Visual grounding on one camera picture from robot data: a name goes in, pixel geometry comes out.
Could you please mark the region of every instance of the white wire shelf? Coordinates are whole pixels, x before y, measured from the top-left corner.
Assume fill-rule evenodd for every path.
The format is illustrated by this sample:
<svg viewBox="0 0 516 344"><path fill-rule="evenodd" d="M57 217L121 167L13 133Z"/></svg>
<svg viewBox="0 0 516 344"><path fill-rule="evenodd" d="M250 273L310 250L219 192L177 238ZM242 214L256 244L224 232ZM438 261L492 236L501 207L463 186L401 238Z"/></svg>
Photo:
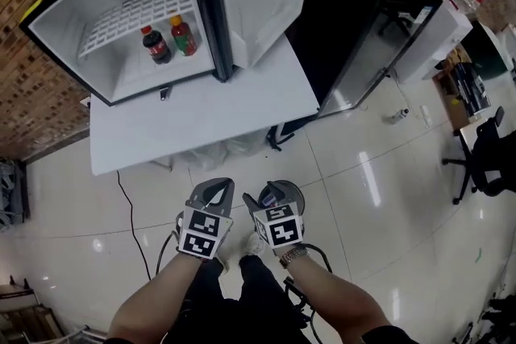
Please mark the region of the white wire shelf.
<svg viewBox="0 0 516 344"><path fill-rule="evenodd" d="M105 11L86 26L79 57L142 27L193 9L192 0L130 0Z"/></svg>

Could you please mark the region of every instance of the white table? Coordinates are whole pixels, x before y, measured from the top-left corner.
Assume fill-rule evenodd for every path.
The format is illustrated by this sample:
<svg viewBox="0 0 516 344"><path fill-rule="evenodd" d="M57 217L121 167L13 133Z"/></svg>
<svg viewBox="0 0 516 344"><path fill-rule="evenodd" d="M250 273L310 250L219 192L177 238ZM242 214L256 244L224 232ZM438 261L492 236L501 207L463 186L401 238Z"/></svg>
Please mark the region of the white table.
<svg viewBox="0 0 516 344"><path fill-rule="evenodd" d="M89 141L94 175L188 151L310 116L318 102L283 35L251 69L225 84L212 76L109 107L91 98Z"/></svg>

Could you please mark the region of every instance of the shoe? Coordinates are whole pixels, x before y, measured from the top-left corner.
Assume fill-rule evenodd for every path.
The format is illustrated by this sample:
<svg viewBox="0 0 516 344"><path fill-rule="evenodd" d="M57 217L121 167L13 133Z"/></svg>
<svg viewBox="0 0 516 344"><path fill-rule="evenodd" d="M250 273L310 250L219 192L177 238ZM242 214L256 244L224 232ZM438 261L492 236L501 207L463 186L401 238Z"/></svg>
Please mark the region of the shoe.
<svg viewBox="0 0 516 344"><path fill-rule="evenodd" d="M215 254L214 259L217 259L221 265L223 266L223 272L220 276L224 276L229 272L229 263L226 259L224 259L218 252Z"/></svg>
<svg viewBox="0 0 516 344"><path fill-rule="evenodd" d="M243 255L260 256L265 251L265 241L258 235L257 232L251 233L249 238L243 245Z"/></svg>

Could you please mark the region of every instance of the forearm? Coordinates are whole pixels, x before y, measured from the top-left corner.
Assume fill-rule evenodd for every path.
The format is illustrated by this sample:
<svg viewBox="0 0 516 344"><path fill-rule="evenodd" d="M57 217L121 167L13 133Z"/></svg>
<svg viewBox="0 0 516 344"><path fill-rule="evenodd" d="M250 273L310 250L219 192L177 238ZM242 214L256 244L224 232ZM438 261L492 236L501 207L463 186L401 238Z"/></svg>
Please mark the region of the forearm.
<svg viewBox="0 0 516 344"><path fill-rule="evenodd" d="M281 256L288 251L276 253ZM287 267L308 301L342 338L355 343L371 329L389 325L383 311L363 289L334 276L308 256L296 258Z"/></svg>
<svg viewBox="0 0 516 344"><path fill-rule="evenodd" d="M159 343L175 322L200 265L200 259L177 254L122 304L111 322L108 338L125 338L134 344Z"/></svg>

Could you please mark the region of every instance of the silver watch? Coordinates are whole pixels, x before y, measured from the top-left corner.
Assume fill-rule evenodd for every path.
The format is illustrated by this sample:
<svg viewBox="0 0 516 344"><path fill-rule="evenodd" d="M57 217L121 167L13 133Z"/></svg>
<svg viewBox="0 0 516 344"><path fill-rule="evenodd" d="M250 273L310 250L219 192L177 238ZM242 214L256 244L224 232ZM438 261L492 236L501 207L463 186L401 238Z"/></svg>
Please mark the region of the silver watch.
<svg viewBox="0 0 516 344"><path fill-rule="evenodd" d="M308 255L308 250L305 247L296 246L280 258L280 264L283 268L287 268L287 266L297 257L302 257L304 255Z"/></svg>

